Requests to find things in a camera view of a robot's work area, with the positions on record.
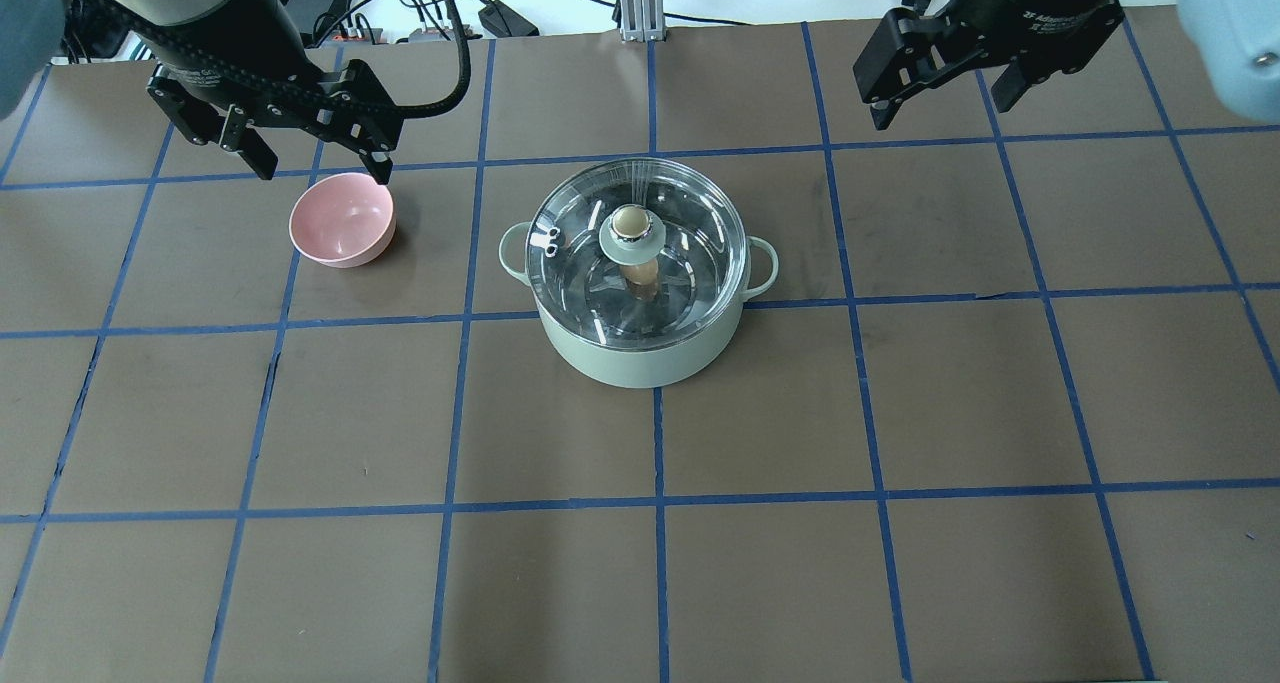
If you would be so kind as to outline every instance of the white cooking pot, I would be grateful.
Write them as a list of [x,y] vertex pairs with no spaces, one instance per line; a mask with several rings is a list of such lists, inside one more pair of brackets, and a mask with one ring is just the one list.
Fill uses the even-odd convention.
[[[524,270],[507,260],[524,240]],[[772,262],[748,287],[750,248]],[[742,304],[773,287],[778,255],[746,235],[728,196],[663,159],[621,159],[561,183],[498,246],[532,288],[552,345],[575,368],[621,388],[657,388],[705,368],[728,345]]]

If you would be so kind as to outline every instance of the pot lid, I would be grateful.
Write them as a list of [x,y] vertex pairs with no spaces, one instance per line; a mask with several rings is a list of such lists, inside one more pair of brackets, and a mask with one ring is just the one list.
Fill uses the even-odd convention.
[[739,304],[746,233],[709,178],[663,159],[586,169],[547,197],[526,239],[544,313],[595,347],[654,350]]

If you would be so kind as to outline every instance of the power adapter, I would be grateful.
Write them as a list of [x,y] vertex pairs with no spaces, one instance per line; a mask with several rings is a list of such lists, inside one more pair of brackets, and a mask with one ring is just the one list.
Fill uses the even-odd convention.
[[480,24],[499,38],[538,35],[538,26],[500,0],[490,0],[489,5],[480,9]]

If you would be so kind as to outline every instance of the metal post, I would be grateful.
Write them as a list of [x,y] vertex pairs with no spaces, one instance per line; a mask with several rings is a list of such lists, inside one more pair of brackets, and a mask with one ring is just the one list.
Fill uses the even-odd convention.
[[667,40],[662,0],[618,0],[618,28],[625,41]]

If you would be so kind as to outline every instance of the pink bowl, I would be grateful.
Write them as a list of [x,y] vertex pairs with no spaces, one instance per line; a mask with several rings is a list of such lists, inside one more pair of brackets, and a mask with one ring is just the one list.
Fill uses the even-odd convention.
[[338,173],[317,182],[289,214],[289,237],[298,253],[334,269],[378,258],[394,232],[392,194],[365,173]]

